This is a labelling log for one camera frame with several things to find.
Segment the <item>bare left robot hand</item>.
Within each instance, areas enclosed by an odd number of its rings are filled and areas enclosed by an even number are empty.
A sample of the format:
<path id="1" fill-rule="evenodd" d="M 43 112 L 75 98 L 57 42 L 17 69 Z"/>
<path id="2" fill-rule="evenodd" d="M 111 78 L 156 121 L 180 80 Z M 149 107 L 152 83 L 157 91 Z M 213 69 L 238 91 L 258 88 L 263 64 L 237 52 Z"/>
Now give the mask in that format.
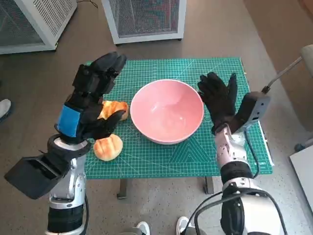
<path id="1" fill-rule="evenodd" d="M 74 90 L 62 107 L 55 129 L 68 143 L 109 137 L 125 113 L 114 111 L 108 118 L 100 117 L 103 96 L 114 87 L 115 79 L 125 66 L 127 57 L 107 53 L 90 64 L 81 64 L 72 83 Z"/>

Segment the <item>gloved right robot hand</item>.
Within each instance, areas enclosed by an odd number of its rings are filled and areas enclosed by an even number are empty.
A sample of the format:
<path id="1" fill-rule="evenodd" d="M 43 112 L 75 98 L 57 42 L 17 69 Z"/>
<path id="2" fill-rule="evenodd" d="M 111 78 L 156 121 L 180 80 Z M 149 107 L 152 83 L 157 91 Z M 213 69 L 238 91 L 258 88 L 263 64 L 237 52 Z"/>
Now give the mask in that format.
<path id="1" fill-rule="evenodd" d="M 201 75 L 198 82 L 198 94 L 207 107 L 215 134 L 222 126 L 230 124 L 235 117 L 237 98 L 237 76 L 232 73 L 226 85 L 216 73 Z"/>

